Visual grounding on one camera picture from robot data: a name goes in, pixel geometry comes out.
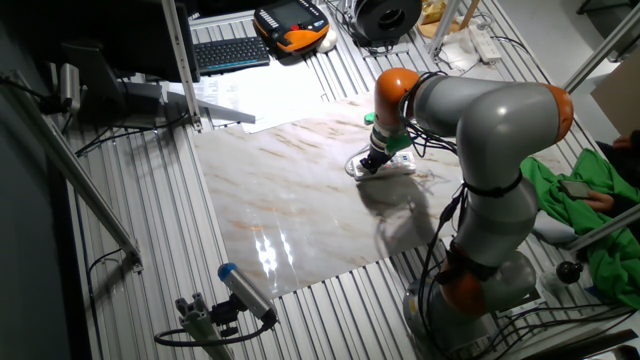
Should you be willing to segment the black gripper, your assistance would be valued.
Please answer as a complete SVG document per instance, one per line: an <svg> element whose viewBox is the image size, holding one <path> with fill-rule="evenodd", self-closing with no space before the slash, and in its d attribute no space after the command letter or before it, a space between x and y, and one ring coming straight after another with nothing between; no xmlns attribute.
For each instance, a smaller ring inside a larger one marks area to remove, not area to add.
<svg viewBox="0 0 640 360"><path fill-rule="evenodd" d="M359 161L360 166L364 173L372 174L380 167L386 164L393 156L394 152L387 150L387 144L376 144L371 142L369 147L369 153L366 158Z"/></svg>

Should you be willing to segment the seated person left hand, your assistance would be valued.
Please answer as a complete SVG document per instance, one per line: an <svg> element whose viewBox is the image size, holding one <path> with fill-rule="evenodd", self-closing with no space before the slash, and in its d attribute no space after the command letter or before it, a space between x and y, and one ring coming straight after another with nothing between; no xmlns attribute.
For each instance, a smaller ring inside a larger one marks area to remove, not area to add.
<svg viewBox="0 0 640 360"><path fill-rule="evenodd" d="M593 190L589 190L588 197L583 199L592 210L599 213L609 212L613 209L615 200L612 196Z"/></svg>

